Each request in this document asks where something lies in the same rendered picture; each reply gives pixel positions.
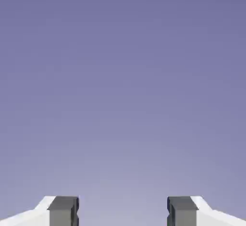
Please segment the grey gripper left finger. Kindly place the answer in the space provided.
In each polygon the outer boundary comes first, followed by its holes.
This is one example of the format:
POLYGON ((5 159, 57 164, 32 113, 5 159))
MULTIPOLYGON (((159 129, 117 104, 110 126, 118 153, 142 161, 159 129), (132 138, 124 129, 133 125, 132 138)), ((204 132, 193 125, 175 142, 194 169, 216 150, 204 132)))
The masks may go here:
POLYGON ((0 226, 79 226, 79 198, 45 196, 31 210, 1 219, 0 226))

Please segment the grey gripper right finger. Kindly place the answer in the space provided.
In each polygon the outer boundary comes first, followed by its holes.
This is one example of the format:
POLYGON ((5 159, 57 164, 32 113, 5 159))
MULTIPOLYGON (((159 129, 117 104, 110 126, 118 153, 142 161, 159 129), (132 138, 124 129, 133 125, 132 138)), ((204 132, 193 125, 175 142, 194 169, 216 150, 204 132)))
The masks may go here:
POLYGON ((246 220, 212 209, 201 196, 169 196, 167 226, 246 226, 246 220))

